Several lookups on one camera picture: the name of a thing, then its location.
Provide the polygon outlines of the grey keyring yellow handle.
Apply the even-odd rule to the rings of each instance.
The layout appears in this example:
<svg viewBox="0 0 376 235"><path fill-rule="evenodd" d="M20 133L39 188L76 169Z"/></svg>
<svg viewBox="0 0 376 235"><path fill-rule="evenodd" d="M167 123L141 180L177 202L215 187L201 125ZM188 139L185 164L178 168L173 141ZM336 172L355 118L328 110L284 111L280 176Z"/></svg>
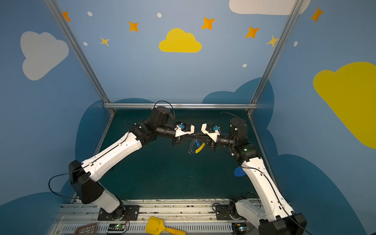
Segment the grey keyring yellow handle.
<svg viewBox="0 0 376 235"><path fill-rule="evenodd" d="M201 146L198 148L196 143L195 143L196 141L197 141L197 139L193 139L191 144L190 144L189 154L191 154L191 155L199 153L206 145L205 143L199 142Z"/></svg>

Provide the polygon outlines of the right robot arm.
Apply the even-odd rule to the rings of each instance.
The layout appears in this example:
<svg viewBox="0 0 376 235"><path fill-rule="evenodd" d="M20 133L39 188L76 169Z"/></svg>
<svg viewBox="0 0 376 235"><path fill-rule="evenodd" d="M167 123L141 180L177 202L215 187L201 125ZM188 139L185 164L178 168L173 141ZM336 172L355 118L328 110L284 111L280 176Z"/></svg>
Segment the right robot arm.
<svg viewBox="0 0 376 235"><path fill-rule="evenodd" d="M231 215L243 217L255 226L260 235L302 235L307 225L302 213L296 213L287 203L270 177L256 147L248 140L248 126L241 118L230 120L230 133L221 134L220 127L204 123L197 138L211 148L223 146L248 176L259 196L262 208L258 208L244 197L233 198Z"/></svg>

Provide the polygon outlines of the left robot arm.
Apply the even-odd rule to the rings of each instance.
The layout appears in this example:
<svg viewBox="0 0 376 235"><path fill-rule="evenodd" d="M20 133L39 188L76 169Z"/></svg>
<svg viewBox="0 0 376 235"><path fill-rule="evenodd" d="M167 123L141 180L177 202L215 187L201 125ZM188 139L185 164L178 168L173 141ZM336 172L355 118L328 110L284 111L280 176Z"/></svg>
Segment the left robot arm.
<svg viewBox="0 0 376 235"><path fill-rule="evenodd" d="M82 162L77 160L71 162L70 184L81 202L99 206L114 219L122 217L125 211L124 204L102 186L99 180L125 157L156 140L157 137L177 141L182 136L190 136L194 133L193 125L176 121L168 124L169 118L174 118L174 115L168 108L154 107L149 118L135 124L123 137L97 155Z"/></svg>

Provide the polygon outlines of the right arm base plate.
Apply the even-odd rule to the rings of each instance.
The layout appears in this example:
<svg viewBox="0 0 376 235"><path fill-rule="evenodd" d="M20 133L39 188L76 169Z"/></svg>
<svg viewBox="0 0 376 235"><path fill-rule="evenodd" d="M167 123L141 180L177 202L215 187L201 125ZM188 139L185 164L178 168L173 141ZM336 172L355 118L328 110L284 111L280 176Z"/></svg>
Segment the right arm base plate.
<svg viewBox="0 0 376 235"><path fill-rule="evenodd" d="M238 215L235 211L233 211L229 205L222 205L215 203L212 205L212 209L215 213L216 220L234 220L234 221L245 221L246 219L240 215Z"/></svg>

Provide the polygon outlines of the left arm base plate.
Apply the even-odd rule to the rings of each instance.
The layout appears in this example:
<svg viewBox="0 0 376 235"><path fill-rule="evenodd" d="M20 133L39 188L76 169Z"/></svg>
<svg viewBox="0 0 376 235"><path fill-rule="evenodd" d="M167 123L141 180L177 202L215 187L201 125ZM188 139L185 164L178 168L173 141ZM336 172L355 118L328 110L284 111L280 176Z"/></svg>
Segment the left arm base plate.
<svg viewBox="0 0 376 235"><path fill-rule="evenodd" d="M139 205L123 205L118 207L112 213L108 213L101 208L98 221L136 221L138 219L139 211Z"/></svg>

